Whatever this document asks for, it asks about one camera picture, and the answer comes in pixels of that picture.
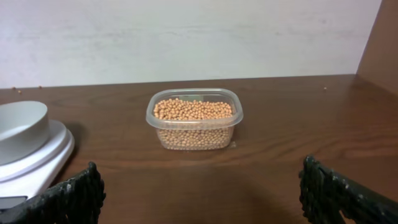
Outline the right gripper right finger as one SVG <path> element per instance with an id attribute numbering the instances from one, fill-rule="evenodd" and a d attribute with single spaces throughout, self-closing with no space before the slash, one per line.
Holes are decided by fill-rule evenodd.
<path id="1" fill-rule="evenodd" d="M 307 156 L 299 172 L 303 216 L 316 224 L 397 224 L 397 202 Z"/>

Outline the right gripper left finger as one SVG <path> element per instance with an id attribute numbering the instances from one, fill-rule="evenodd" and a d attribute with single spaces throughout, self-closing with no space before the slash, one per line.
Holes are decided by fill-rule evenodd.
<path id="1" fill-rule="evenodd" d="M 1 223 L 97 224 L 106 193 L 96 164 L 1 213 Z"/>

